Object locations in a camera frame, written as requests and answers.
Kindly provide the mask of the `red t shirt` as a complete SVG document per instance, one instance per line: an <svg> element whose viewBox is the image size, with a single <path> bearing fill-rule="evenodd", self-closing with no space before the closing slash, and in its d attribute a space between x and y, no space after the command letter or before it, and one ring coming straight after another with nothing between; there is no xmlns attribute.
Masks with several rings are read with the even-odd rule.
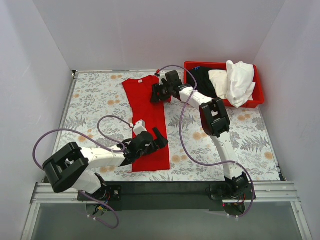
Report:
<svg viewBox="0 0 320 240"><path fill-rule="evenodd" d="M159 79L156 76L148 75L141 79L127 79L122 86L127 95L128 102L132 109L133 123L139 120L145 122L148 132L155 138L153 128L167 137L166 118L164 103L152 103L152 86L157 84ZM132 164L133 172L154 172L170 169L170 151L166 146L155 153L143 156Z"/></svg>

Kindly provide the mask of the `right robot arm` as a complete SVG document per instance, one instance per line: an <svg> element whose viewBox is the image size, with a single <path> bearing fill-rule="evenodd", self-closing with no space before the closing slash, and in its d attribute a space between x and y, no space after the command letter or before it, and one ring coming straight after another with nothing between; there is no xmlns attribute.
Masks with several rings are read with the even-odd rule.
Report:
<svg viewBox="0 0 320 240"><path fill-rule="evenodd" d="M176 70L161 74L158 70L154 74L158 78L158 83L152 85L152 103L165 102L173 97L184 103L179 119L179 138L182 148L189 156L182 135L182 121L187 105L199 110L202 129L212 140L218 151L220 162L203 163L190 157L190 159L201 166L213 167L223 166L224 180L226 184L226 194L237 199L245 193L249 186L249 174L246 169L238 162L236 153L232 146L230 137L230 119L220 98L210 98L196 90L189 84L183 84Z"/></svg>

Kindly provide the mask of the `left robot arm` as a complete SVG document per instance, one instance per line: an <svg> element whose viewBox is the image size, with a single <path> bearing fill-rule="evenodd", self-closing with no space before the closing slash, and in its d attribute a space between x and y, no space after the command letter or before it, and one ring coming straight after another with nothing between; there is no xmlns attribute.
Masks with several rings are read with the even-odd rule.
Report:
<svg viewBox="0 0 320 240"><path fill-rule="evenodd" d="M143 126L135 126L134 138L108 149L98 142L95 143L98 148L81 148L76 142L70 142L49 157L42 168L55 193L73 188L101 200L106 196L107 184L99 174L88 170L132 165L139 158L164 149L168 140L156 127L152 130L154 134Z"/></svg>

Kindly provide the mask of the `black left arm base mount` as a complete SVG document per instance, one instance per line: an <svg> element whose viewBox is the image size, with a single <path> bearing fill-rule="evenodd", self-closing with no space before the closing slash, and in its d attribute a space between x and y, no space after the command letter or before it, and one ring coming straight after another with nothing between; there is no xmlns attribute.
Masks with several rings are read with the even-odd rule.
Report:
<svg viewBox="0 0 320 240"><path fill-rule="evenodd" d="M102 186L93 194L86 194L98 201L120 201L122 198L122 190L121 185L109 184L107 186Z"/></svg>

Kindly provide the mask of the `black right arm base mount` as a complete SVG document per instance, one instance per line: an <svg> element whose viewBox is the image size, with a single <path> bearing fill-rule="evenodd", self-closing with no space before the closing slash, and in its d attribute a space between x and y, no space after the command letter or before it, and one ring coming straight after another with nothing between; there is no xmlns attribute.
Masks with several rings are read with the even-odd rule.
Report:
<svg viewBox="0 0 320 240"><path fill-rule="evenodd" d="M217 200L250 200L253 195L252 187L249 186L244 190L233 191L231 186L225 182L214 182L205 189L207 196L214 201Z"/></svg>

